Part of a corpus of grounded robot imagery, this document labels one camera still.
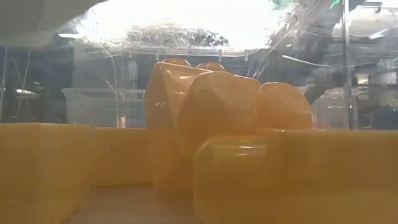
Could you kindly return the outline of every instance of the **bright light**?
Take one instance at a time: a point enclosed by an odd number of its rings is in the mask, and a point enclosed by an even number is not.
[[[92,7],[76,29],[90,42],[123,43],[132,26],[205,29],[232,49],[256,49],[278,28],[282,11],[267,0],[110,0]]]

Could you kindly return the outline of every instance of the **clear plastic container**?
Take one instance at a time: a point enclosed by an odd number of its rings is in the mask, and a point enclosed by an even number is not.
[[[145,90],[66,88],[67,121],[94,127],[144,128]]]

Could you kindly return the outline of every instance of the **blue object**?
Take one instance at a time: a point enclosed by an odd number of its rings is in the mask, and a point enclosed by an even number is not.
[[[372,113],[372,129],[398,130],[398,108],[383,107]]]

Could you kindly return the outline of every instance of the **transparent plastic wall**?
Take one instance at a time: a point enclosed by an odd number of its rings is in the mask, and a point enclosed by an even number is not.
[[[391,129],[374,111],[396,119],[395,7],[393,0],[106,1],[60,27],[50,44],[0,49],[1,122],[143,128],[154,65],[181,58],[296,86],[316,128]]]

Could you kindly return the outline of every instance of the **metal rod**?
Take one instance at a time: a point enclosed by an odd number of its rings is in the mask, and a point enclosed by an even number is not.
[[[6,70],[7,70],[8,47],[4,48],[4,60],[2,63],[1,93],[0,93],[0,123],[2,120],[2,105],[4,100],[4,92],[6,89]]]
[[[345,98],[345,111],[347,114],[347,123],[349,129],[358,128],[358,109],[356,107],[356,96],[353,92],[352,86],[352,71],[351,71],[351,56],[349,54],[349,27],[351,25],[349,18],[349,0],[343,0],[343,17],[342,17],[342,34],[343,39],[343,66],[344,66],[344,98]]]

